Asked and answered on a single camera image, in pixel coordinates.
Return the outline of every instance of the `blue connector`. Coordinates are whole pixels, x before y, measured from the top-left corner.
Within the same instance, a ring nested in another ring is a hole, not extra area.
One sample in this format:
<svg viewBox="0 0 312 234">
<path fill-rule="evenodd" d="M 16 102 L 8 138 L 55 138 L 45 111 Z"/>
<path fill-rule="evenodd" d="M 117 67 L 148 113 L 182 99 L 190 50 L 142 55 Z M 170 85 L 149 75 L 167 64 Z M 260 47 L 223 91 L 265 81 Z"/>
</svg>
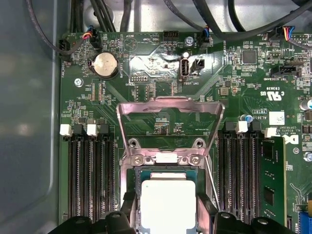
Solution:
<svg viewBox="0 0 312 234">
<path fill-rule="evenodd" d="M 300 234 L 312 234 L 312 217 L 307 212 L 299 213 L 299 223 Z"/>
</svg>

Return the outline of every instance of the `integrated circuit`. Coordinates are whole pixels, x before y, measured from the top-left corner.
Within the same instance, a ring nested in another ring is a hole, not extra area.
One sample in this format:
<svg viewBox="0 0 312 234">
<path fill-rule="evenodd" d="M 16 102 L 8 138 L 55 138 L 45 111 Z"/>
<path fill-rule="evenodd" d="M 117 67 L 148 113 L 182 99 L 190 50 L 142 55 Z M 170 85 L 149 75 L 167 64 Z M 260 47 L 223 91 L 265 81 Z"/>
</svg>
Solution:
<svg viewBox="0 0 312 234">
<path fill-rule="evenodd" d="M 256 50 L 244 50 L 243 51 L 243 63 L 244 64 L 256 64 L 257 63 L 257 51 Z"/>
<path fill-rule="evenodd" d="M 263 190 L 264 200 L 269 203 L 271 206 L 274 205 L 274 191 L 267 187 L 264 187 Z"/>
</svg>

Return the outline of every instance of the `motherboard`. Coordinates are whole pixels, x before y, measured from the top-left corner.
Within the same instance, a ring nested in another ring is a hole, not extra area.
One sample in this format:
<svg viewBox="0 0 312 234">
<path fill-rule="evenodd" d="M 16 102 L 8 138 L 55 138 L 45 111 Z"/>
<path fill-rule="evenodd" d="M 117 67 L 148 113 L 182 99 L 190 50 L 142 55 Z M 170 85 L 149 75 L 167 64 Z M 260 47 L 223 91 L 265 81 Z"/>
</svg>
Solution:
<svg viewBox="0 0 312 234">
<path fill-rule="evenodd" d="M 227 43 L 201 32 L 100 33 L 63 59 L 60 223 L 97 221 L 122 205 L 118 104 L 187 97 L 224 106 L 209 153 L 221 210 L 247 223 L 267 216 L 299 233 L 312 192 L 311 51 L 268 34 Z M 142 147 L 172 150 L 207 140 L 215 119 L 166 108 L 122 121 Z"/>
</svg>

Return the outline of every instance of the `chip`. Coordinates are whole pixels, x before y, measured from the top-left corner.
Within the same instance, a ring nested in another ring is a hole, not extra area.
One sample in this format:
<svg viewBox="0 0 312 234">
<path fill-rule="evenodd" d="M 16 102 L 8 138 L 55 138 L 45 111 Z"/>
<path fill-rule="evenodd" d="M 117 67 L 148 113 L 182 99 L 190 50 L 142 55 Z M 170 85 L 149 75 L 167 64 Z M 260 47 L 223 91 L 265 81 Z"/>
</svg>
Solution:
<svg viewBox="0 0 312 234">
<path fill-rule="evenodd" d="M 274 191 L 268 187 L 264 187 L 263 191 L 264 200 L 269 203 L 271 206 L 274 205 Z"/>
<path fill-rule="evenodd" d="M 244 50 L 243 51 L 243 63 L 244 64 L 256 64 L 257 63 L 257 51 L 256 50 Z"/>
<path fill-rule="evenodd" d="M 229 88 L 227 88 L 227 87 L 220 88 L 220 95 L 221 96 L 228 96 L 229 95 Z"/>
<path fill-rule="evenodd" d="M 263 156 L 267 159 L 274 159 L 274 151 L 272 145 L 263 146 Z"/>
</svg>

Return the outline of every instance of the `green circuit board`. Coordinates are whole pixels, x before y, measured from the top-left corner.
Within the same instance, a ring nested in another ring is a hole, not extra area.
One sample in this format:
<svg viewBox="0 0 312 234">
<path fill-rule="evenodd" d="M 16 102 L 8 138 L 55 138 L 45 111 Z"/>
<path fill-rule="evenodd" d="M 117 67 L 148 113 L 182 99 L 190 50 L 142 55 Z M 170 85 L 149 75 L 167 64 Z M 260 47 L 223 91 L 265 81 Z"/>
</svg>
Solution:
<svg viewBox="0 0 312 234">
<path fill-rule="evenodd" d="M 303 42 L 309 41 L 310 36 L 293 34 L 295 40 Z M 80 37 L 81 34 L 64 35 L 70 44 Z M 194 39 L 192 46 L 185 45 L 186 37 Z M 115 176 L 113 207 L 119 209 L 118 161 L 124 155 L 116 115 L 119 103 L 146 102 L 159 96 L 187 96 L 199 102 L 220 101 L 225 106 L 220 129 L 225 121 L 236 124 L 240 116 L 251 115 L 261 122 L 263 130 L 276 128 L 276 134 L 284 138 L 283 144 L 281 137 L 278 140 L 282 151 L 278 155 L 279 169 L 272 169 L 272 174 L 262 172 L 260 179 L 272 180 L 269 184 L 276 180 L 278 190 L 285 189 L 282 201 L 275 203 L 275 211 L 281 210 L 281 214 L 273 214 L 273 209 L 271 214 L 265 213 L 265 209 L 261 214 L 282 220 L 280 222 L 285 225 L 288 215 L 293 231 L 298 232 L 298 214 L 307 210 L 307 194 L 312 191 L 312 162 L 304 160 L 305 153 L 312 152 L 312 134 L 302 132 L 310 122 L 300 108 L 302 100 L 311 98 L 312 53 L 284 40 L 271 41 L 267 34 L 233 43 L 219 41 L 212 35 L 205 49 L 200 48 L 200 37 L 201 33 L 180 32 L 177 40 L 164 41 L 163 32 L 101 34 L 102 51 L 114 54 L 119 62 L 119 73 L 110 80 L 100 79 L 89 69 L 88 61 L 97 52 L 86 41 L 73 53 L 72 62 L 61 64 L 61 124 L 72 127 L 81 124 L 84 128 L 95 123 L 109 125 L 115 162 L 112 164 Z M 181 80 L 179 60 L 184 52 L 190 55 L 191 70 L 196 59 L 204 60 L 204 67 L 192 70 Z M 276 70 L 282 66 L 291 68 L 291 72 Z M 83 80 L 81 87 L 74 84 L 77 78 Z M 129 137 L 137 138 L 142 147 L 160 149 L 187 148 L 197 137 L 207 139 L 213 121 L 212 117 L 180 113 L 175 109 L 150 115 L 133 114 L 124 119 Z M 215 143 L 210 156 L 217 184 L 217 139 Z M 68 147 L 68 142 L 62 139 L 60 222 L 68 217 Z"/>
</svg>

